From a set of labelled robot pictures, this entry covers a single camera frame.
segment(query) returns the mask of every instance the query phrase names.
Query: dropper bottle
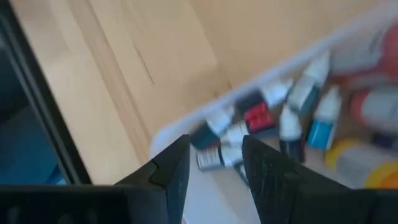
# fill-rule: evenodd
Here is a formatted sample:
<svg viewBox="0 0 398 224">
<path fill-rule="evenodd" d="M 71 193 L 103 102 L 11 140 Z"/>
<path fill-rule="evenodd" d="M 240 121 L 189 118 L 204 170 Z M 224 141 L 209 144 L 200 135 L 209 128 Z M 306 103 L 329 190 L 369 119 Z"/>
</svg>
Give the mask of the dropper bottle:
<svg viewBox="0 0 398 224">
<path fill-rule="evenodd" d="M 305 116 L 311 112 L 325 84 L 329 70 L 330 53 L 327 51 L 310 63 L 294 85 L 287 98 L 287 103 L 299 116 Z"/>
<path fill-rule="evenodd" d="M 322 97 L 312 120 L 307 145 L 322 150 L 329 150 L 335 137 L 338 117 L 341 108 L 341 97 L 338 86 L 334 85 Z"/>
<path fill-rule="evenodd" d="M 280 152 L 299 163 L 305 161 L 302 133 L 299 117 L 288 105 L 284 105 L 279 118 Z"/>
</svg>

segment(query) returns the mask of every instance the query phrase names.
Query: red cap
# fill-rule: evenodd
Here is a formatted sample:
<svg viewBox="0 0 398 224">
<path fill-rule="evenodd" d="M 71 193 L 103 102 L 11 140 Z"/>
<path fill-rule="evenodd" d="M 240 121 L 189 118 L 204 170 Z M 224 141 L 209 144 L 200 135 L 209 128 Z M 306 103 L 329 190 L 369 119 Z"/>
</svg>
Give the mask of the red cap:
<svg viewBox="0 0 398 224">
<path fill-rule="evenodd" d="M 354 94 L 351 99 L 351 104 L 349 106 L 349 111 L 357 121 L 360 123 L 366 124 L 364 118 L 362 117 L 362 105 L 365 102 L 366 98 L 370 94 L 370 90 L 361 90 Z"/>
<path fill-rule="evenodd" d="M 269 113 L 265 103 L 259 103 L 258 105 L 248 109 L 243 114 L 243 117 L 247 122 L 248 130 L 250 132 L 273 126 L 275 123 L 274 117 Z"/>
</svg>

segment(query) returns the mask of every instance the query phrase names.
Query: black frame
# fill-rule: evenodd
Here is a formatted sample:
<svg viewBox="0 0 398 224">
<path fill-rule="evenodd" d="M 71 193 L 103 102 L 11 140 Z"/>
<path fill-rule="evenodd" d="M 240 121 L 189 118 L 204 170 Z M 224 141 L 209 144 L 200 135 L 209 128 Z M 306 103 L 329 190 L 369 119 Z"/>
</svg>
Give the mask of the black frame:
<svg viewBox="0 0 398 224">
<path fill-rule="evenodd" d="M 189 172 L 183 135 L 113 186 L 0 186 L 0 223 L 181 224 Z"/>
<path fill-rule="evenodd" d="M 55 149 L 65 180 L 69 184 L 91 184 L 78 149 L 8 1 L 0 1 L 0 41 L 3 42 L 31 107 Z"/>
</svg>

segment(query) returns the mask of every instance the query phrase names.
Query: white dropper tip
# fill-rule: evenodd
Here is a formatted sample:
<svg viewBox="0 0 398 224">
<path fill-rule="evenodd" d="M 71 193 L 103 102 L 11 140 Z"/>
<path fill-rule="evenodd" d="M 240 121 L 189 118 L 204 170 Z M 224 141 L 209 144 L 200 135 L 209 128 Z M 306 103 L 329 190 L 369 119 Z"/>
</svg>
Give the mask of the white dropper tip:
<svg viewBox="0 0 398 224">
<path fill-rule="evenodd" d="M 275 84 L 260 87 L 262 96 L 267 101 L 268 108 L 273 108 L 285 100 L 289 90 L 293 86 L 293 78 L 279 81 Z"/>
<path fill-rule="evenodd" d="M 284 105 L 279 118 L 279 137 L 283 140 L 296 140 L 302 134 L 299 117 L 288 105 Z"/>
<path fill-rule="evenodd" d="M 304 70 L 304 76 L 312 77 L 316 86 L 323 86 L 330 71 L 330 51 L 319 55 L 311 61 L 310 65 Z"/>
<path fill-rule="evenodd" d="M 333 85 L 328 93 L 322 97 L 315 117 L 327 120 L 336 120 L 340 113 L 341 97 L 337 85 Z"/>
</svg>

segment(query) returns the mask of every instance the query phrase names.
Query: blue bottle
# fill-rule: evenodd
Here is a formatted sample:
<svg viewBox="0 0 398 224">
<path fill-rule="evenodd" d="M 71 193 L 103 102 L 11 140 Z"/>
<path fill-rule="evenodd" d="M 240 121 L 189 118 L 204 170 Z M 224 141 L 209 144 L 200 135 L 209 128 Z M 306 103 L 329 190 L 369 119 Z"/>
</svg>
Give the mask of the blue bottle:
<svg viewBox="0 0 398 224">
<path fill-rule="evenodd" d="M 303 76 L 294 85 L 287 98 L 287 104 L 305 116 L 311 112 L 330 70 L 330 53 L 325 52 L 304 70 Z"/>
<path fill-rule="evenodd" d="M 315 149 L 329 150 L 334 139 L 340 108 L 341 98 L 338 93 L 338 86 L 332 86 L 321 99 L 315 111 L 311 130 L 308 133 L 308 146 Z"/>
</svg>

